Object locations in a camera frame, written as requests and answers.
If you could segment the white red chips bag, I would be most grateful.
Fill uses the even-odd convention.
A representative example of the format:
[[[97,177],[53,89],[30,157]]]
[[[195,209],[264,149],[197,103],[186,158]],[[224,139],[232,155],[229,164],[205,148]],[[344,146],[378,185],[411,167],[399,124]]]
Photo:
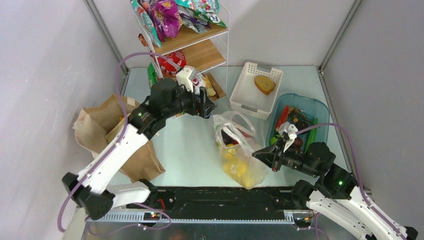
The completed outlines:
[[[199,93],[200,87],[204,87],[210,99],[213,101],[216,99],[217,92],[214,89],[210,79],[206,75],[203,73],[198,73],[193,83],[196,93]]]

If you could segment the purple snack bag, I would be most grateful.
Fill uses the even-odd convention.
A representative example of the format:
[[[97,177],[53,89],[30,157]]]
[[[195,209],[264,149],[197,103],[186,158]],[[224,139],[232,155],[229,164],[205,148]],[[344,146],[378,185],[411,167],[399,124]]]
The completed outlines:
[[[183,25],[183,20],[175,0],[157,0],[153,9],[158,17],[166,37],[176,38]]]

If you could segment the red snack bag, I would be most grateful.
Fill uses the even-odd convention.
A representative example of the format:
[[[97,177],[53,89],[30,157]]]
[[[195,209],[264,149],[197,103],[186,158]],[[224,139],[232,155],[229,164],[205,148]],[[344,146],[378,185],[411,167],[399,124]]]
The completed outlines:
[[[166,57],[179,68],[184,68],[187,65],[187,59],[182,50],[171,52],[170,54],[166,55]],[[164,77],[173,77],[177,74],[177,68],[170,64],[166,59],[158,57],[157,61]]]

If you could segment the teal plastic tub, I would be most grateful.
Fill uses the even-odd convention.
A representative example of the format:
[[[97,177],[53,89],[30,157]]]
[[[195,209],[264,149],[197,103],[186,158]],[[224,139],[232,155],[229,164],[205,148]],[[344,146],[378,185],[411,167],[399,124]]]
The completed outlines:
[[[323,102],[295,93],[283,94],[277,98],[274,104],[265,139],[266,146],[275,143],[280,136],[276,127],[282,114],[284,114],[284,120],[295,125],[298,130],[320,123],[328,123],[330,120],[329,109]]]

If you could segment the translucent plastic grocery bag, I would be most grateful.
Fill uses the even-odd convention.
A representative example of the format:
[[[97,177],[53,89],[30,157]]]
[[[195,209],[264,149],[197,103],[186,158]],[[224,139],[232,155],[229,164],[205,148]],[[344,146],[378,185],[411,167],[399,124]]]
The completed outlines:
[[[261,184],[268,175],[268,167],[252,157],[252,153],[262,147],[252,122],[238,111],[214,114],[212,121],[222,170],[247,190]],[[238,131],[252,138],[239,136]]]

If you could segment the green toy cucumber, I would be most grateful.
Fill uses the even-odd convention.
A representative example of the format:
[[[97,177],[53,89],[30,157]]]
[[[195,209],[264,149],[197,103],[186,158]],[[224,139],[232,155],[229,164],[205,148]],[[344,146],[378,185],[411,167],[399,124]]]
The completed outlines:
[[[311,129],[309,131],[308,138],[307,138],[307,141],[306,141],[306,144],[305,144],[305,148],[304,148],[304,151],[305,152],[308,150],[309,146],[312,143],[315,142],[315,140],[316,140],[316,134],[317,134],[317,128],[313,128],[313,129]]]

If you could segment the slice of toasted bread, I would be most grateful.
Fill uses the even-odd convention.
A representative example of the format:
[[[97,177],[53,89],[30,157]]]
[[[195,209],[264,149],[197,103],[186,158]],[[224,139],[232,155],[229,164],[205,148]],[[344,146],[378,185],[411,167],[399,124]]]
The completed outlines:
[[[275,90],[276,84],[267,76],[258,75],[254,78],[254,84],[260,92],[269,95]]]

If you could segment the green white snack bag top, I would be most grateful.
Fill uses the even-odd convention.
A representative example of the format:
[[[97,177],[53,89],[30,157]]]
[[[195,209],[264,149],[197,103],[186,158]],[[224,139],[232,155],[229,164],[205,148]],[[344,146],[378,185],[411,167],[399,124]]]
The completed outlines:
[[[227,28],[218,16],[220,3],[218,0],[176,0],[182,24],[197,34],[206,33],[211,25]]]

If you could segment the teal snack bag left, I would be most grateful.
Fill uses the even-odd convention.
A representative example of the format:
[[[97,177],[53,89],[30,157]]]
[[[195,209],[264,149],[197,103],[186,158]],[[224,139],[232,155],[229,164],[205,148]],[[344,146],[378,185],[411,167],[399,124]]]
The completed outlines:
[[[130,4],[140,26],[141,35],[144,38],[145,44],[150,47],[161,47],[162,43],[153,20],[147,11],[146,3],[143,0],[131,0]]]

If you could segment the brown toy potato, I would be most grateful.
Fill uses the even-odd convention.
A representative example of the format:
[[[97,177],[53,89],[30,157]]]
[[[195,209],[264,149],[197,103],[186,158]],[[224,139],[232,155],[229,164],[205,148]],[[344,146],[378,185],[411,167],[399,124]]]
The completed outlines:
[[[293,143],[296,147],[298,147],[298,148],[302,148],[303,147],[303,145],[304,145],[304,141],[300,138],[300,137],[297,137],[295,140],[294,140],[294,143]]]

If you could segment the white plastic basket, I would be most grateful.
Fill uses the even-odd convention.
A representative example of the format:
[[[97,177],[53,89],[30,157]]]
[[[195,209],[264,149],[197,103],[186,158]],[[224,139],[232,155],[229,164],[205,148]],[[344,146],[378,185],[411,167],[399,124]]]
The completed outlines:
[[[273,111],[283,75],[280,69],[247,61],[231,93],[231,109],[266,120]],[[268,94],[255,84],[255,79],[260,76],[269,78],[274,85]]]

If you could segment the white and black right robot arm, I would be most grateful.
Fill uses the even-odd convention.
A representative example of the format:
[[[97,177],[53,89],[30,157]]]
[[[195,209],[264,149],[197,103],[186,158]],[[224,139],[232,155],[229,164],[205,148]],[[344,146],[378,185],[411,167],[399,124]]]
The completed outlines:
[[[284,150],[284,141],[255,151],[252,156],[274,172],[281,166],[317,177],[315,184],[299,180],[291,191],[297,209],[318,212],[350,232],[358,240],[415,240],[418,231],[395,222],[373,202],[362,196],[357,179],[334,163],[335,154],[324,142],[314,142],[306,152],[295,147]]]

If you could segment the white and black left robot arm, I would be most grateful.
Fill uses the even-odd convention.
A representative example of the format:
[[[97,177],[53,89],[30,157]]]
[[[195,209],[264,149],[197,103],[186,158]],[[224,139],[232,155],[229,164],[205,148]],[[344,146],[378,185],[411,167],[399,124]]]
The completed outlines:
[[[150,94],[129,116],[111,143],[79,173],[66,173],[62,183],[69,199],[85,210],[92,220],[99,220],[111,209],[128,204],[153,208],[158,194],[146,180],[111,185],[110,181],[129,158],[163,129],[177,114],[208,119],[216,105],[204,86],[198,91],[171,78],[154,84]]]

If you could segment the brown burlap tote bag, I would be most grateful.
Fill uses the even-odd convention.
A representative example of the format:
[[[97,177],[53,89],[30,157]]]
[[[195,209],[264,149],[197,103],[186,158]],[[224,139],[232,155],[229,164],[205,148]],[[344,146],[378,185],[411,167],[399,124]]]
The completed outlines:
[[[74,123],[75,139],[96,158],[115,138],[124,123],[124,114],[117,95],[112,94],[100,106],[84,107]],[[119,170],[132,182],[153,180],[166,172],[157,158],[150,140],[139,148]]]

